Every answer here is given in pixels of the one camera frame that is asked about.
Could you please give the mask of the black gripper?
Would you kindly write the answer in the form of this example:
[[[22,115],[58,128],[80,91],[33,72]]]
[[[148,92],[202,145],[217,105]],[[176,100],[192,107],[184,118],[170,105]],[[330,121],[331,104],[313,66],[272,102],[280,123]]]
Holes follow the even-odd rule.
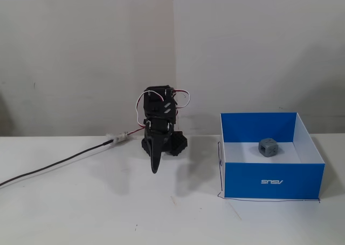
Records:
[[[156,174],[160,165],[164,142],[167,142],[174,131],[174,125],[167,119],[149,118],[144,120],[144,137],[150,155],[151,171]],[[154,140],[154,149],[150,139]]]

